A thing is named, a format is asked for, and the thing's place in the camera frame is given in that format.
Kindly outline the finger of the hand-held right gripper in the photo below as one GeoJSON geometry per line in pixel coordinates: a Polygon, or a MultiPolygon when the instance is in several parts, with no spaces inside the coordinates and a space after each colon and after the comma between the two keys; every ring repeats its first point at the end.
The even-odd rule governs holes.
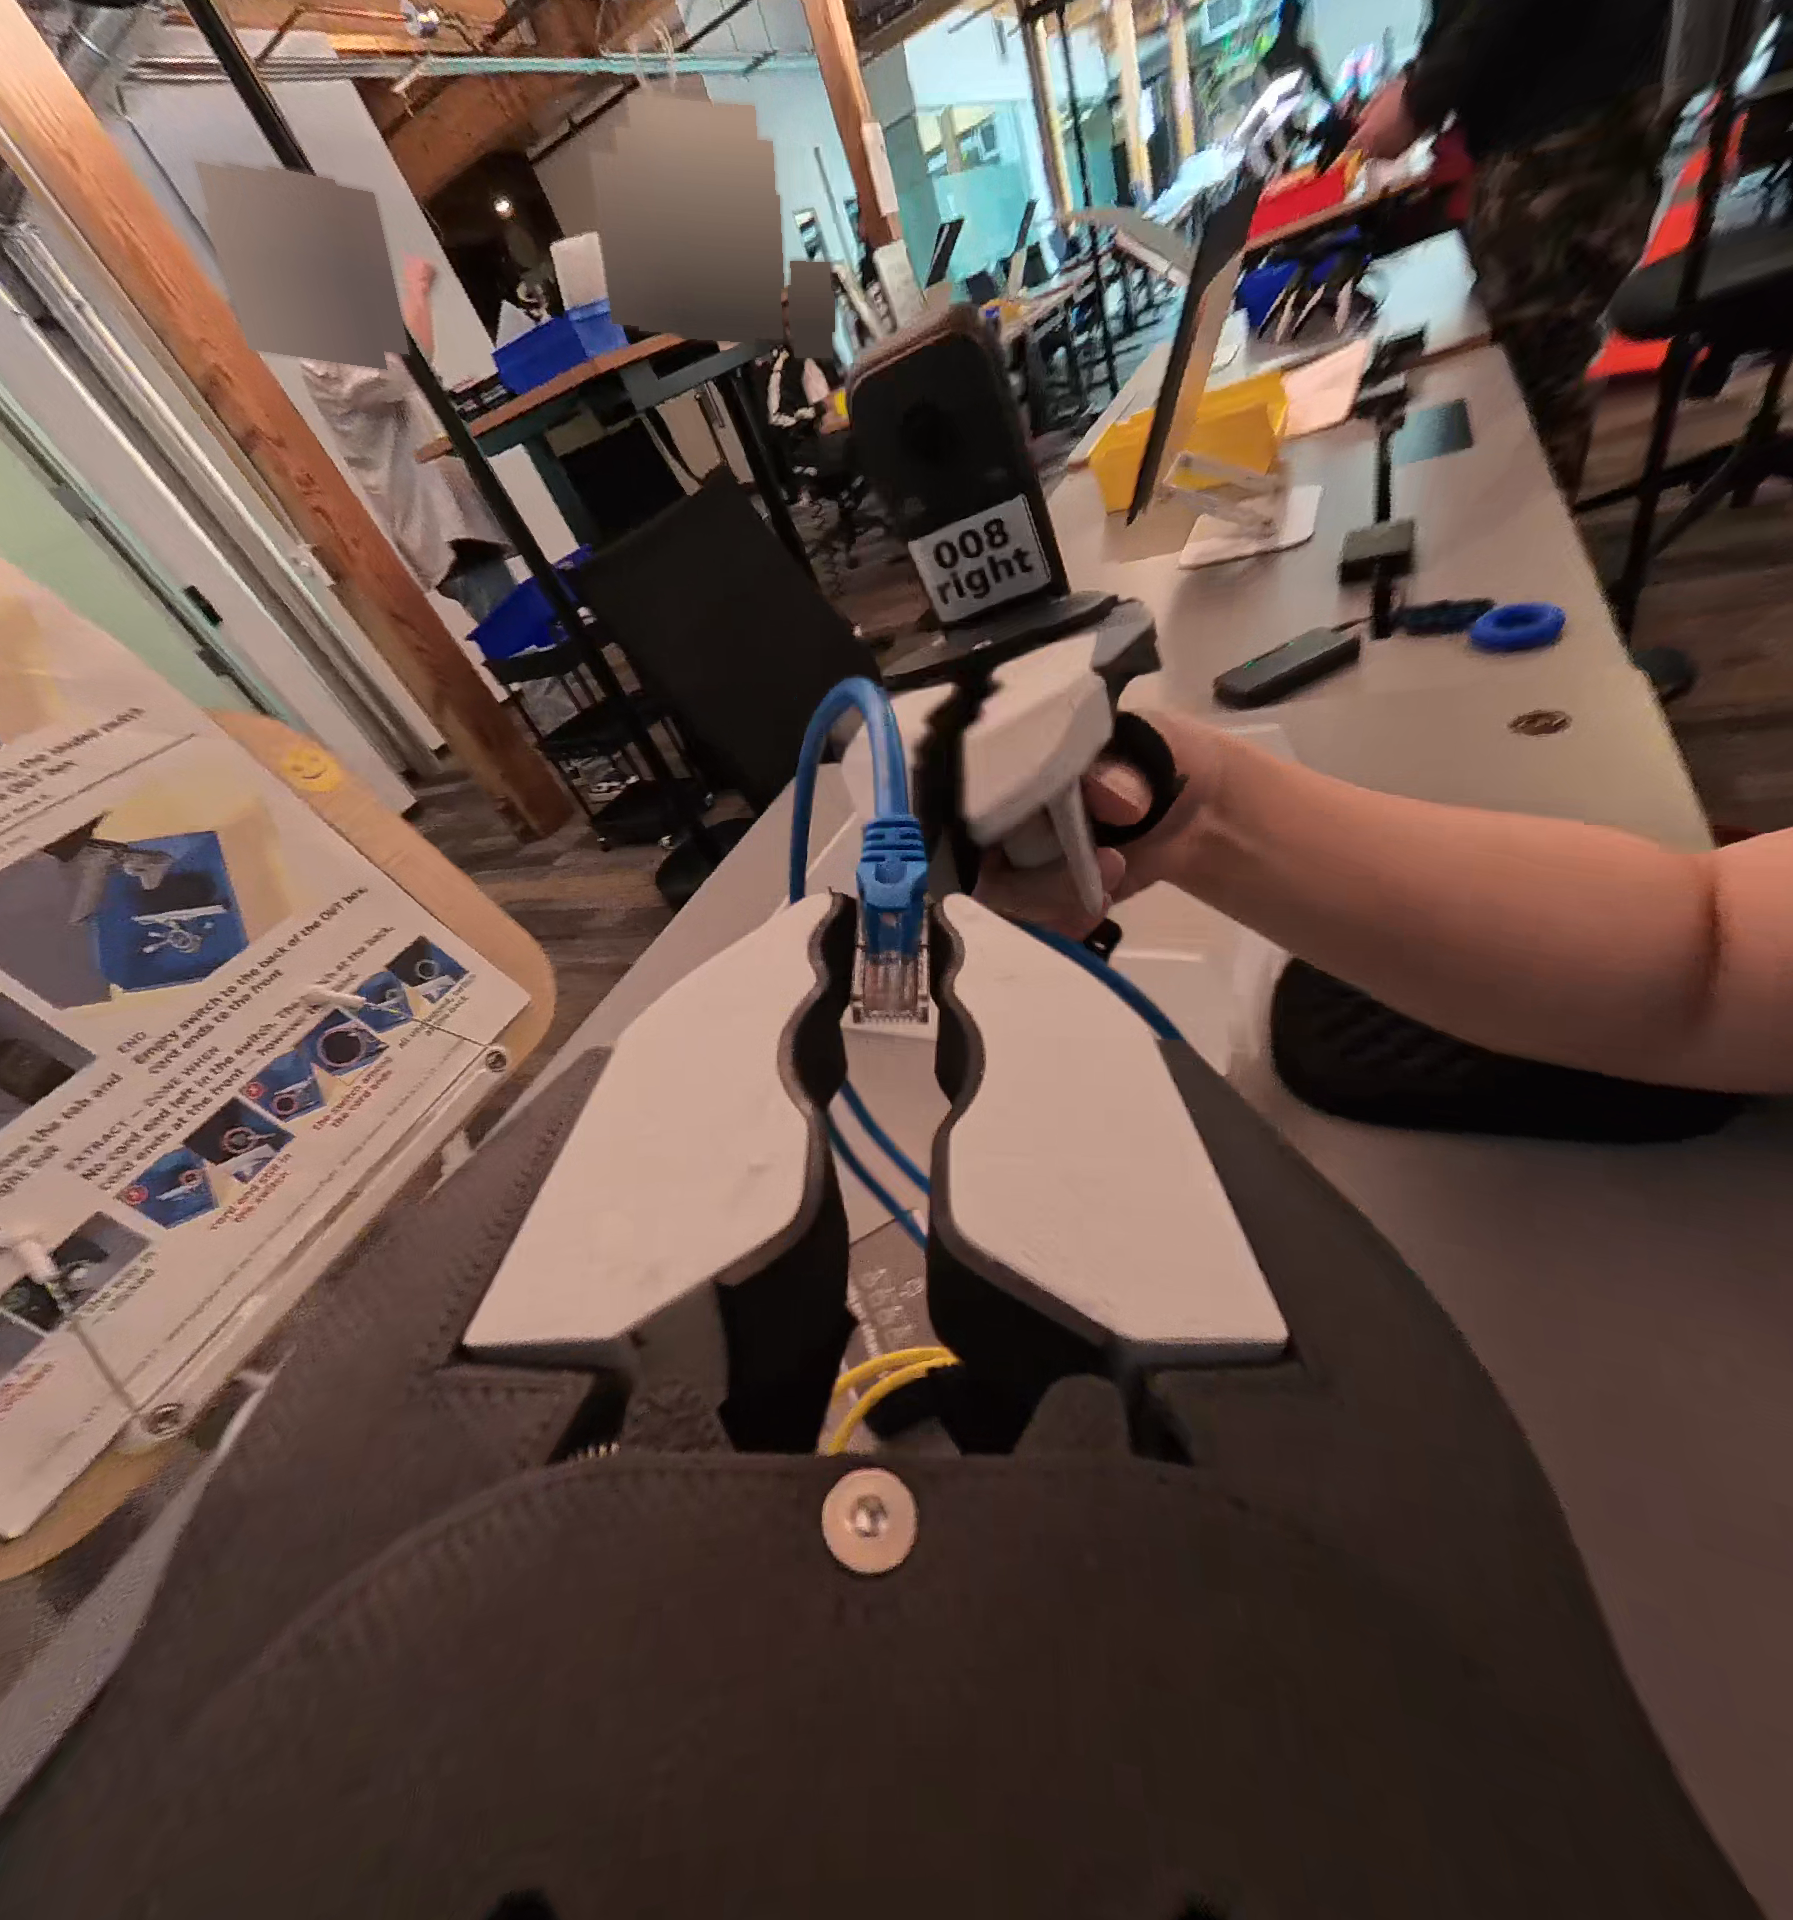
{"type": "Polygon", "coordinates": [[[926,749],[926,733],[930,720],[930,704],[891,704],[891,726],[903,744],[903,805],[885,803],[876,785],[874,739],[876,726],[848,704],[835,717],[839,766],[847,781],[848,803],[859,820],[874,820],[883,814],[908,812],[922,817],[918,799],[922,798],[922,781],[918,774],[918,758],[926,749]]]}
{"type": "Polygon", "coordinates": [[[926,846],[1001,850],[1017,871],[1062,869],[1105,891],[1081,780],[1108,745],[1094,666],[1009,666],[985,690],[946,687],[918,717],[926,846]]]}

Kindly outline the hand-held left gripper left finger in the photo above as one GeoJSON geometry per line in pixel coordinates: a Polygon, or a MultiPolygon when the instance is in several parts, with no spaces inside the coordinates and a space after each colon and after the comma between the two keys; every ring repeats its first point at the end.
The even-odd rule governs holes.
{"type": "Polygon", "coordinates": [[[703,960],[608,1050],[462,1331],[473,1351],[613,1351],[813,1231],[833,1185],[852,897],[819,891],[703,960]]]}

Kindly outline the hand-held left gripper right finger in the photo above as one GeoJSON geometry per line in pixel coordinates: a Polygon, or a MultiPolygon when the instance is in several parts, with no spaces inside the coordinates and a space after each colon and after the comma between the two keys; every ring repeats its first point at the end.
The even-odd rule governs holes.
{"type": "Polygon", "coordinates": [[[1280,1351],[1288,1323],[1152,1024],[969,897],[938,913],[930,1231],[1108,1351],[1280,1351]]]}

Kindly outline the person's right forearm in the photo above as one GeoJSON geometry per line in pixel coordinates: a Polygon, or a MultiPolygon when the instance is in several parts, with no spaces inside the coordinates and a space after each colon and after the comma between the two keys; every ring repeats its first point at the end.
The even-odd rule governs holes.
{"type": "Polygon", "coordinates": [[[1232,913],[1400,1014],[1554,1065],[1793,1093],[1793,828],[1675,850],[1241,745],[1224,823],[1232,913]]]}

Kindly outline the person's right hand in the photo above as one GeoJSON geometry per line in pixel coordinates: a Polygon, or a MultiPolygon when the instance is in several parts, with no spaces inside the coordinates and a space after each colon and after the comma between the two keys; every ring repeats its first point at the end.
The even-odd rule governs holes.
{"type": "Polygon", "coordinates": [[[1109,918],[1109,908],[1155,882],[1214,905],[1220,885],[1209,880],[1224,840],[1221,786],[1224,774],[1241,766],[1243,742],[1212,727],[1207,720],[1174,711],[1146,711],[1142,722],[1163,739],[1175,770],[1175,798],[1157,823],[1127,846],[1105,846],[1105,828],[1142,823],[1152,807],[1147,776],[1124,756],[1100,756],[1076,781],[1086,817],[1086,850],[1094,858],[1100,900],[1088,905],[1076,886],[1065,858],[1041,869],[1016,867],[1004,850],[986,850],[973,897],[1017,922],[1036,922],[1062,937],[1085,937],[1109,918]]]}

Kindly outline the black office chair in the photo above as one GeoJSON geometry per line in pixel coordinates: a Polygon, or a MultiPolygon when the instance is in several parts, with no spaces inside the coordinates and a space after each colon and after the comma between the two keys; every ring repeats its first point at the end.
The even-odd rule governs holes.
{"type": "Polygon", "coordinates": [[[1687,693],[1696,670],[1675,647],[1631,638],[1651,564],[1706,515],[1752,506],[1766,482],[1793,491],[1793,427],[1782,421],[1793,373],[1793,28],[1775,31],[1789,53],[1757,83],[1738,87],[1748,36],[1746,4],[1730,4],[1687,237],[1675,252],[1636,266],[1608,309],[1617,334],[1665,350],[1641,465],[1627,482],[1574,506],[1578,514],[1631,511],[1605,600],[1628,658],[1663,701],[1687,693]],[[1765,367],[1746,427],[1730,441],[1675,460],[1682,404],[1718,396],[1743,359],[1765,367]]]}
{"type": "Polygon", "coordinates": [[[753,817],[793,780],[830,687],[879,683],[868,643],[724,469],[582,560],[576,587],[716,786],[753,817]]]}

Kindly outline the small black device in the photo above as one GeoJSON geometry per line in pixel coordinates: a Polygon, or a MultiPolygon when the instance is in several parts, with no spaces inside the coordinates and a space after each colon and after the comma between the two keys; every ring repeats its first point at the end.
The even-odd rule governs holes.
{"type": "Polygon", "coordinates": [[[1361,655],[1361,629],[1310,629],[1220,673],[1212,683],[1212,698],[1218,708],[1227,711],[1267,708],[1338,676],[1358,665],[1361,655]]]}

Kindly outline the grey slanted board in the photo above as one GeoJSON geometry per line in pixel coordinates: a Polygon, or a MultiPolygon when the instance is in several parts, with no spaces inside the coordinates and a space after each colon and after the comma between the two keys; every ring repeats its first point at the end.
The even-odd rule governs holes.
{"type": "Polygon", "coordinates": [[[1175,331],[1172,338],[1163,381],[1155,394],[1132,495],[1123,524],[1134,527],[1163,494],[1179,458],[1186,451],[1196,425],[1202,394],[1212,373],[1220,334],[1232,309],[1243,252],[1252,228],[1266,175],[1252,162],[1241,162],[1224,196],[1209,202],[1202,216],[1196,247],[1186,271],[1186,290],[1175,331]]]}

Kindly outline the yellow plastic bin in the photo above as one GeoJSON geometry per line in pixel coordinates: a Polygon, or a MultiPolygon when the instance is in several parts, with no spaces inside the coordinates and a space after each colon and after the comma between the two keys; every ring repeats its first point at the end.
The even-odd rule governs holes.
{"type": "Polygon", "coordinates": [[[1288,427],[1288,384],[1284,371],[1252,373],[1209,386],[1196,419],[1182,428],[1174,451],[1163,455],[1151,482],[1141,477],[1155,409],[1111,419],[1086,458],[1105,514],[1138,514],[1166,491],[1205,494],[1252,488],[1279,469],[1279,449],[1288,427]]]}

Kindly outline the white board stand base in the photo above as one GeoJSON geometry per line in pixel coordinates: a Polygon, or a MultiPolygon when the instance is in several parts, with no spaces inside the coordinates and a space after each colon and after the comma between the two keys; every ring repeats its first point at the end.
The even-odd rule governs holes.
{"type": "Polygon", "coordinates": [[[1172,501],[1196,509],[1175,566],[1182,573],[1288,551],[1315,536],[1322,488],[1290,482],[1273,463],[1259,472],[1184,449],[1166,479],[1172,501]]]}

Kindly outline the black textured pad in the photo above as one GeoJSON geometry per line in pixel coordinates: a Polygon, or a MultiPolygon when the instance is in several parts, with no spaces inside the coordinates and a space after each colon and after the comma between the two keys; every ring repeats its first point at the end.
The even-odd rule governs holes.
{"type": "Polygon", "coordinates": [[[1489,1050],[1290,960],[1267,998],[1270,1068],[1305,1106],[1375,1129],[1480,1139],[1704,1139],[1748,1096],[1641,1084],[1489,1050]]]}

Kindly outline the wooden top desk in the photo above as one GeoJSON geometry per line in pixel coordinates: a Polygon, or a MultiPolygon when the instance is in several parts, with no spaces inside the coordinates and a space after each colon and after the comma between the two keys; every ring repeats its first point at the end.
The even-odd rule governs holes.
{"type": "Polygon", "coordinates": [[[682,334],[643,334],[567,367],[536,389],[510,396],[492,412],[468,419],[464,428],[487,455],[524,449],[559,511],[585,509],[553,433],[587,421],[601,433],[641,419],[675,396],[712,386],[770,357],[775,341],[712,344],[682,334]]]}

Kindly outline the blue plastic bin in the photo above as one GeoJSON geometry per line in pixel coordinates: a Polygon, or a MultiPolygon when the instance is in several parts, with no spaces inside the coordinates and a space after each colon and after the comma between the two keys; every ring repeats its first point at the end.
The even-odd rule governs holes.
{"type": "Polygon", "coordinates": [[[595,299],[498,341],[492,348],[496,375],[510,396],[524,396],[627,344],[608,299],[595,299]]]}
{"type": "MultiPolygon", "coordinates": [[[[555,569],[565,580],[567,593],[578,607],[578,621],[591,627],[595,612],[587,607],[581,593],[581,569],[593,556],[593,550],[578,543],[558,560],[555,569]]],[[[565,629],[553,611],[542,587],[530,578],[515,583],[492,611],[487,611],[473,627],[473,647],[481,652],[486,666],[498,666],[509,658],[519,658],[526,652],[545,652],[565,642],[565,629]]]]}

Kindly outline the small black stand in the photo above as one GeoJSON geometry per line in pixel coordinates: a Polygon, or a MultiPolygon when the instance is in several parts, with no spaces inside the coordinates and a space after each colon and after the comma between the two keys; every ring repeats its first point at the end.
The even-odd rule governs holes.
{"type": "Polygon", "coordinates": [[[1425,326],[1375,340],[1351,409],[1354,419],[1374,427],[1371,519],[1344,534],[1338,583],[1367,587],[1366,630],[1371,638],[1394,633],[1397,587],[1415,564],[1415,519],[1394,511],[1394,436],[1409,414],[1411,377],[1425,348],[1425,326]]]}

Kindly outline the printed instruction poster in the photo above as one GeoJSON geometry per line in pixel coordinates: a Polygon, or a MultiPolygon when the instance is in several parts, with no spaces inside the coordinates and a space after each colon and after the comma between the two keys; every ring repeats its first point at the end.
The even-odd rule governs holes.
{"type": "Polygon", "coordinates": [[[0,1584],[145,1486],[553,1007],[327,749],[0,556],[0,1584]]]}

